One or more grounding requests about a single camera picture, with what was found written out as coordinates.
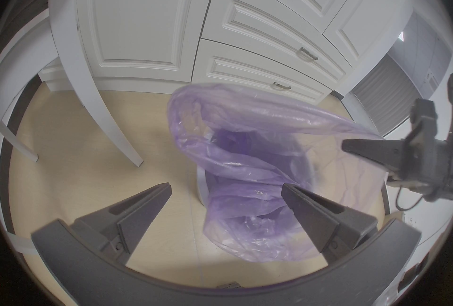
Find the drawer handle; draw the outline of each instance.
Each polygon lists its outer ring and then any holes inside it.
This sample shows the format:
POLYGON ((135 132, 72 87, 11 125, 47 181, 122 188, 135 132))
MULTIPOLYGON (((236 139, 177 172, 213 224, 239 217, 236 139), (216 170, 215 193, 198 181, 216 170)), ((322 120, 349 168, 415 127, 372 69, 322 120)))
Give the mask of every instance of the drawer handle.
POLYGON ((280 87, 283 90, 291 90, 291 86, 283 86, 280 83, 277 83, 277 81, 274 82, 274 85, 276 85, 276 87, 280 87))
POLYGON ((301 47, 299 49, 299 51, 302 51, 303 53, 305 53, 307 56, 311 57, 315 61, 318 60, 318 57, 316 57, 315 55, 311 54, 308 49, 305 49, 305 48, 301 47))

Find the white baseboard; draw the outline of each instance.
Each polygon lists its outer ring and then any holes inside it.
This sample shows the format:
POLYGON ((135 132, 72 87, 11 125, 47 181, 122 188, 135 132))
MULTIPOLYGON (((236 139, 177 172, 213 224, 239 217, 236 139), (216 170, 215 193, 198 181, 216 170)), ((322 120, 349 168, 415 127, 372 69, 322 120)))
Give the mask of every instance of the white baseboard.
MULTIPOLYGON (((133 77, 94 77, 96 87, 101 91, 132 91, 172 94, 176 89, 189 83, 179 81, 154 80, 133 77)), ((56 78, 45 81, 50 91, 73 90, 67 78, 56 78)))

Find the trash bag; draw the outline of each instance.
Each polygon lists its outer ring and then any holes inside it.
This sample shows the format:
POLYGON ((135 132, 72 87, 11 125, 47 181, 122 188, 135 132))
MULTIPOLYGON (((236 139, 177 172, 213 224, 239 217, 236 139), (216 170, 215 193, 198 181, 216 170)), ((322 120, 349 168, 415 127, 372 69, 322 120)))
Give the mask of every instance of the trash bag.
POLYGON ((204 234, 247 261, 319 254, 280 195, 284 183, 366 211, 386 176, 383 168, 341 150, 343 139, 378 135, 297 99, 197 84, 175 91, 167 111, 177 147, 206 170, 204 234))

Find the wooden floor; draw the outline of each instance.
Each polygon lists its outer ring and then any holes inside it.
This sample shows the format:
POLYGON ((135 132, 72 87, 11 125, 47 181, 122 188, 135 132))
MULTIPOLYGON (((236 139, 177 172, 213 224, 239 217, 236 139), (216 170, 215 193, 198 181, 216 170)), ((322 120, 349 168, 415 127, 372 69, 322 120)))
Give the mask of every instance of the wooden floor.
MULTIPOLYGON (((73 91, 50 92, 42 84, 19 127, 18 137, 39 154, 37 163, 14 150, 9 201, 17 235, 30 237, 55 218, 74 219, 169 182, 173 195, 151 224, 127 266, 162 280, 216 287, 237 281, 262 286, 290 280, 326 266, 322 256, 303 262, 249 263, 220 250, 202 233, 206 210, 197 198, 196 166, 170 137, 169 95, 102 91, 126 137, 143 157, 135 167, 100 131, 73 91)), ((349 117, 328 96, 321 107, 349 117)), ((369 213, 382 224, 381 194, 369 213)), ((74 301, 37 255, 25 255, 32 272, 66 305, 74 301)))

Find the white chair leg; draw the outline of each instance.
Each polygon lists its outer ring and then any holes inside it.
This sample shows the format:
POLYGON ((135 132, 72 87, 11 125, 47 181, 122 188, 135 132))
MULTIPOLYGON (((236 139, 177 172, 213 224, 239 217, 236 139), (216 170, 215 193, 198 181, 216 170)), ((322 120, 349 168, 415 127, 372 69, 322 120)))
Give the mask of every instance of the white chair leg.
POLYGON ((3 121, 0 120, 0 133, 3 137, 9 141, 11 145, 13 145, 17 150, 19 150, 23 155, 30 158, 34 162, 38 161, 38 154, 34 153, 29 147, 22 144, 19 139, 17 139, 16 135, 14 135, 11 130, 4 124, 3 121))
POLYGON ((77 33, 75 0, 49 0, 50 28, 69 82, 94 121, 137 167, 143 162, 111 116, 96 88, 77 33))

